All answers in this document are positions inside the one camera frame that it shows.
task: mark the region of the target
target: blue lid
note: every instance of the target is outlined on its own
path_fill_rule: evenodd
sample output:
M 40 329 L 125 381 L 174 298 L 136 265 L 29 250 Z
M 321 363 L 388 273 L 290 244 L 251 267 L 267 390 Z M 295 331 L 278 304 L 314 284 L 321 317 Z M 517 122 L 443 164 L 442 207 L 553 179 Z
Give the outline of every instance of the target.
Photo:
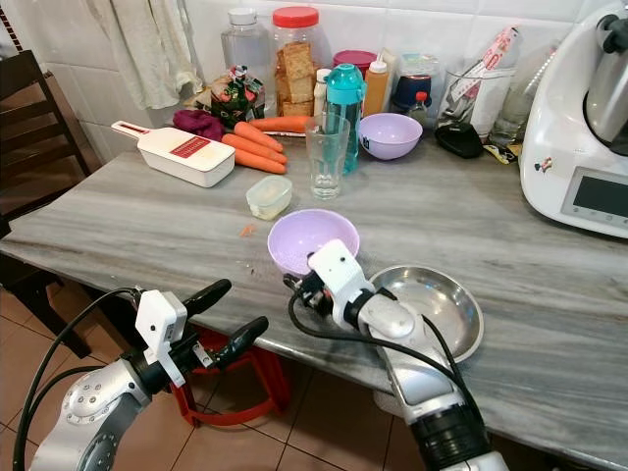
M 366 82 L 353 64 L 339 64 L 326 78 L 327 101 L 337 105 L 352 105 L 364 99 Z

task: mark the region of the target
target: jar with red lid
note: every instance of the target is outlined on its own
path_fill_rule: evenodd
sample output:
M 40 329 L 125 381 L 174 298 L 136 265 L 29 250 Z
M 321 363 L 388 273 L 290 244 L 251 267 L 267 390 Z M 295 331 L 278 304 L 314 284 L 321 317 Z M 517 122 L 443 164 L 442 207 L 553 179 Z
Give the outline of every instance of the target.
M 284 7 L 273 12 L 278 116 L 312 116 L 316 71 L 325 65 L 318 10 Z

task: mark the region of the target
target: cloth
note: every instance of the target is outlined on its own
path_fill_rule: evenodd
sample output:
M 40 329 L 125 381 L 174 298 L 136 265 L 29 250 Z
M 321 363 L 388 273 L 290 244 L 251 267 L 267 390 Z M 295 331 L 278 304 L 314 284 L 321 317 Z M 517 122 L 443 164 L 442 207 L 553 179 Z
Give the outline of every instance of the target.
M 185 36 L 187 16 L 180 0 L 87 0 L 91 14 L 109 37 L 135 105 L 166 108 L 179 103 L 179 92 L 202 81 L 191 64 Z
M 173 118 L 175 128 L 192 134 L 220 140 L 225 134 L 220 120 L 203 110 L 180 110 Z

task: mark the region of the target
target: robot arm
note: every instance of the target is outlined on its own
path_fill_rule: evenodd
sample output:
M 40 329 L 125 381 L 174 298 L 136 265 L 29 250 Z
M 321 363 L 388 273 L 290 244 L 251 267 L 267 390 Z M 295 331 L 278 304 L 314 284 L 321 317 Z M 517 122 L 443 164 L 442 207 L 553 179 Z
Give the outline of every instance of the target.
M 240 328 L 218 352 L 206 352 L 185 323 L 231 287 L 220 280 L 181 303 L 171 292 L 145 291 L 135 327 L 148 347 L 125 355 L 76 381 L 64 396 L 59 419 L 39 446 L 31 471 L 109 471 L 120 440 L 152 395 L 178 387 L 193 368 L 224 368 L 268 328 L 265 317 Z
M 331 294 L 332 316 L 341 328 L 408 347 L 450 369 L 426 337 L 423 317 L 385 289 L 375 292 L 340 240 L 324 245 L 310 256 L 308 265 L 319 285 Z M 306 297 L 317 298 L 312 292 Z M 507 471 L 501 455 L 491 452 L 484 425 L 465 393 L 448 376 L 402 352 L 378 350 L 404 420 L 430 471 Z

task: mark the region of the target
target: appliance display screen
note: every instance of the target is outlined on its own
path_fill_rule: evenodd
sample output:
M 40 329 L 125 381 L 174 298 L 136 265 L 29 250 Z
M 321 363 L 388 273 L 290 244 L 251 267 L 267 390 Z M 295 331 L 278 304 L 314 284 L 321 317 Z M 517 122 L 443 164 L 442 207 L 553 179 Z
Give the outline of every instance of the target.
M 573 204 L 628 218 L 628 185 L 583 176 Z

